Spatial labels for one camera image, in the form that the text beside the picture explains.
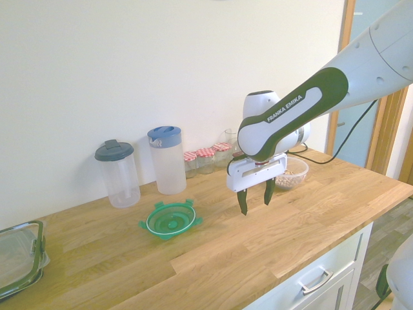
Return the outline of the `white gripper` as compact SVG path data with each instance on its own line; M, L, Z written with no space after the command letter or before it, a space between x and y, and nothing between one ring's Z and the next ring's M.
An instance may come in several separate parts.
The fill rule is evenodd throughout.
M227 187L237 193L242 214L247 215L248 212L247 189L265 181L264 203L269 205L276 187L276 177L283 174L286 168L286 154L277 154L264 163L245 158L229 164Z

